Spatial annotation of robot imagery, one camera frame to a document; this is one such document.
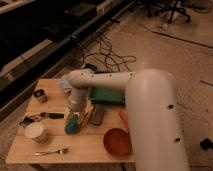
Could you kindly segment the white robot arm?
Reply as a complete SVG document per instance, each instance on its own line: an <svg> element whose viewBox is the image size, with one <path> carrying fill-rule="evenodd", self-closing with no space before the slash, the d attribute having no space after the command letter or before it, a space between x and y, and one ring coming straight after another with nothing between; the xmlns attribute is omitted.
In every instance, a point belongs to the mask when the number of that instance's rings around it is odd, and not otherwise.
<svg viewBox="0 0 213 171"><path fill-rule="evenodd" d="M158 69L68 74L73 111L85 108L87 89L100 87L125 94L136 171L190 171L176 104L172 74Z"/></svg>

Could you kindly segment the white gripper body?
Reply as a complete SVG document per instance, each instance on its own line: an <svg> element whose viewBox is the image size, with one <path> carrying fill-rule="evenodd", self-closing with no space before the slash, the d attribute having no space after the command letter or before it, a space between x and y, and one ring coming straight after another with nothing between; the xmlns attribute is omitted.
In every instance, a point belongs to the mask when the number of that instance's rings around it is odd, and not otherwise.
<svg viewBox="0 0 213 171"><path fill-rule="evenodd" d="M80 104L72 104L71 102L67 103L67 106L65 108L65 123L68 121L69 118L71 118L73 116L73 114L75 112L78 113L78 122L79 124L81 123L81 121L84 118L84 115L86 114L86 112L93 110L93 105L90 101L87 102L83 102Z"/></svg>

